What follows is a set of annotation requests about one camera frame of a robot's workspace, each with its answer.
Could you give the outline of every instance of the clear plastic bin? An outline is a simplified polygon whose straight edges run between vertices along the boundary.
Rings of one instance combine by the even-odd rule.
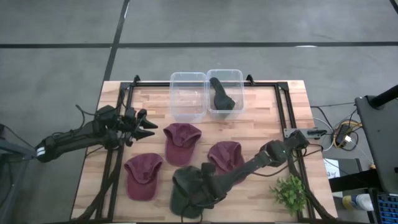
[[[215,90],[210,83],[211,78],[217,78],[225,93],[232,98],[235,106],[232,110],[217,110],[214,105]],[[245,109],[243,74],[237,69],[212,69],[207,72],[207,109],[214,119],[233,119]]]
[[[170,77],[170,114],[179,123],[200,123],[206,114],[206,75],[175,72]]]

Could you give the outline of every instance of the maroon baseball cap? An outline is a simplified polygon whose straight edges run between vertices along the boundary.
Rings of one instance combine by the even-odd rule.
[[[242,146],[240,143],[234,141],[221,141],[216,143],[210,148],[207,158],[216,166],[217,174],[225,174],[244,164]]]
[[[174,123],[163,129],[163,132],[167,136],[167,162],[179,167],[188,165],[201,131],[191,124]]]
[[[155,153],[145,153],[129,159],[124,168],[128,173],[127,195],[132,200],[147,201],[154,197],[157,173],[163,159]]]

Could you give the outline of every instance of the concrete floor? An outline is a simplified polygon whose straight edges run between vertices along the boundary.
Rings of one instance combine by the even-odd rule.
[[[123,0],[0,0],[0,44],[111,43]],[[120,42],[398,41],[398,15],[374,0],[130,2]],[[37,144],[94,111],[110,49],[0,49],[0,123]],[[312,105],[353,101],[398,83],[398,47],[119,49],[111,80],[168,80],[177,71],[237,68],[257,80],[305,80]],[[332,124],[353,106],[325,108]],[[317,110],[314,117],[322,118]],[[359,148],[370,156],[359,132]],[[29,162],[12,223],[68,220],[84,150]],[[331,149],[332,158],[359,158]],[[344,215],[363,221],[363,215]]]

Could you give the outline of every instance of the wooden table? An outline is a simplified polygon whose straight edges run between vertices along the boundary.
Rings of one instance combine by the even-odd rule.
[[[289,83],[297,127],[313,128],[315,125],[304,82],[301,80],[287,82]],[[104,83],[99,99],[99,108],[105,105],[116,106],[119,86],[120,82]],[[271,139],[282,140],[279,114],[275,102],[275,90],[271,87],[245,87],[245,99],[245,113],[234,120],[215,121],[210,118],[210,115],[206,115],[202,123],[194,124],[202,130],[202,137],[194,150],[191,165],[200,167],[202,162],[207,161],[206,155],[210,147],[219,141],[240,142],[243,156],[245,160],[249,160],[266,142]],[[288,118],[284,99],[285,97],[282,95],[285,116]],[[154,130],[154,136],[141,139],[135,142],[132,147],[126,146],[123,163],[131,157],[147,152],[158,153],[164,157],[166,137],[163,129],[170,123],[175,122],[174,118],[169,115],[169,88],[135,87],[132,106],[137,111],[140,108],[145,108],[148,111],[148,120],[157,124],[159,128]],[[317,146],[310,146],[308,152],[318,149]],[[73,218],[78,217],[98,193],[103,176],[105,157],[106,151],[99,150],[86,158],[73,207]],[[326,210],[337,217],[321,152],[305,157],[304,161],[311,191]],[[258,172],[271,174],[281,167],[265,167]],[[154,199],[149,202],[137,202],[129,199],[126,195],[127,173],[122,168],[113,220],[115,222],[180,222],[180,217],[172,214],[169,210],[172,190],[171,179],[176,169],[178,167],[171,166],[165,161],[159,172],[159,184]],[[218,203],[214,209],[205,210],[203,221],[296,221],[297,217],[291,217],[283,205],[274,203],[274,198],[269,193],[269,186],[274,186],[278,178],[285,178],[288,175],[288,169],[273,177],[250,175],[244,182],[234,186],[228,196]],[[104,211],[107,210],[108,204],[105,203]],[[195,220],[186,218],[184,221],[193,222]]]

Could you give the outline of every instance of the green plant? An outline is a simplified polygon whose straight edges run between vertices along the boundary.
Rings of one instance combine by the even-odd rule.
[[[300,178],[293,175],[286,180],[278,178],[276,186],[270,187],[270,192],[275,195],[276,202],[285,205],[291,216],[297,211],[303,210],[307,201]]]

